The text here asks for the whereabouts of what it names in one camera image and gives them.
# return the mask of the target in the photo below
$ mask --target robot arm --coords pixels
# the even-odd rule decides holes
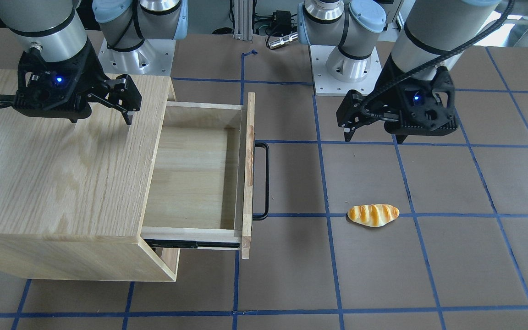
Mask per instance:
[[[385,130],[396,135],[398,143],[408,135],[455,131],[455,88],[448,70],[464,50],[507,19],[514,0],[494,25],[476,35],[499,2],[417,0],[374,91],[362,98],[350,90],[337,110],[346,142],[356,129],[375,121],[385,121]]]
[[[0,108],[76,123],[91,115],[89,102],[99,102],[132,123],[140,92],[128,75],[111,80],[103,73],[71,0],[0,0],[0,18],[24,49],[17,92],[0,95]]]
[[[335,79],[357,83],[373,68],[369,57],[386,22],[384,9],[373,0],[305,0],[298,8],[302,44],[335,46],[325,67]]]
[[[168,66],[161,63],[164,54],[151,39],[184,39],[187,11],[187,0],[94,0],[95,19],[107,40],[109,67],[143,75]]]

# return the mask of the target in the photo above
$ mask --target metal connector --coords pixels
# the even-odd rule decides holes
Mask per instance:
[[[268,43],[268,48],[275,50],[276,48],[280,48],[296,40],[299,40],[299,32],[293,32],[290,35],[281,37],[280,39],[270,41]]]

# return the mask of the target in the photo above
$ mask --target toy bread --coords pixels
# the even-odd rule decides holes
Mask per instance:
[[[347,216],[355,223],[369,227],[382,227],[396,219],[399,215],[396,207],[387,204],[372,204],[354,206]]]

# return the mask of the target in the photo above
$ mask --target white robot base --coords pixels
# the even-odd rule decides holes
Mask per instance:
[[[176,40],[147,39],[149,47],[119,53],[107,49],[107,40],[103,39],[99,62],[105,73],[127,73],[129,75],[169,76],[174,59]]]
[[[329,73],[326,62],[334,48],[335,46],[310,46],[315,94],[320,96],[345,96],[350,89],[355,89],[361,92],[362,95],[370,94],[382,71],[376,48],[372,51],[372,55],[370,55],[365,65],[367,73],[364,73],[364,77],[359,82],[340,81]]]

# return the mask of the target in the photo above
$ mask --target wooden cabinet top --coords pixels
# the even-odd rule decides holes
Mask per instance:
[[[169,77],[133,79],[151,97],[131,126],[100,104],[76,124],[0,109],[0,234],[135,241],[174,92]],[[0,70],[0,94],[16,88],[16,71]]]

